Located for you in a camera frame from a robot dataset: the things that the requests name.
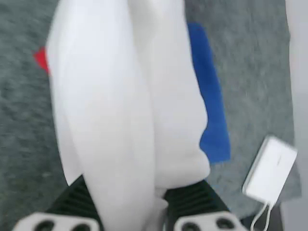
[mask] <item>gray carpet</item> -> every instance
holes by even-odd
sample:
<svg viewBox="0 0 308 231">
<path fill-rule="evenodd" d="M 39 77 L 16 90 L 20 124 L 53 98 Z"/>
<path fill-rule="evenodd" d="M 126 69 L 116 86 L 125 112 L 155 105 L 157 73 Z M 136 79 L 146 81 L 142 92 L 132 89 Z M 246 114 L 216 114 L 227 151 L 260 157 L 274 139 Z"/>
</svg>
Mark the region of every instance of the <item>gray carpet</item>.
<svg viewBox="0 0 308 231">
<path fill-rule="evenodd" d="M 232 212 L 251 214 L 258 203 L 241 187 L 267 134 L 293 144 L 289 39 L 284 0 L 190 0 L 189 21 L 206 29 L 222 86 L 231 161 L 207 179 Z M 300 195 L 297 167 L 280 201 Z"/>
<path fill-rule="evenodd" d="M 222 85 L 232 160 L 208 179 L 230 209 L 257 203 L 241 185 L 263 137 L 293 143 L 284 0 L 190 0 L 190 21 L 209 36 Z M 32 54 L 44 45 L 57 0 L 0 0 L 0 230 L 43 211 L 66 187 L 54 134 L 48 77 Z M 300 195 L 296 167 L 282 199 Z"/>
</svg>

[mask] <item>fabric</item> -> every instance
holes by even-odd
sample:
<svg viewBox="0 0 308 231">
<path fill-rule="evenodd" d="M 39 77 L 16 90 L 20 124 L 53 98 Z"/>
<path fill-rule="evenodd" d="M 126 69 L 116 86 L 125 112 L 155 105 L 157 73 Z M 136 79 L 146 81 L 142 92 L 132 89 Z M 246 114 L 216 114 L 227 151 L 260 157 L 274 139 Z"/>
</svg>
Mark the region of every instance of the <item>fabric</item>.
<svg viewBox="0 0 308 231">
<path fill-rule="evenodd" d="M 184 5 L 170 3 L 63 0 L 51 26 L 46 51 L 64 174 L 68 183 L 84 175 L 107 231 L 157 228 L 162 192 L 209 174 Z"/>
<path fill-rule="evenodd" d="M 219 81 L 206 33 L 197 23 L 188 23 L 193 66 L 207 111 L 207 126 L 200 147 L 211 164 L 230 159 L 230 141 Z"/>
</svg>

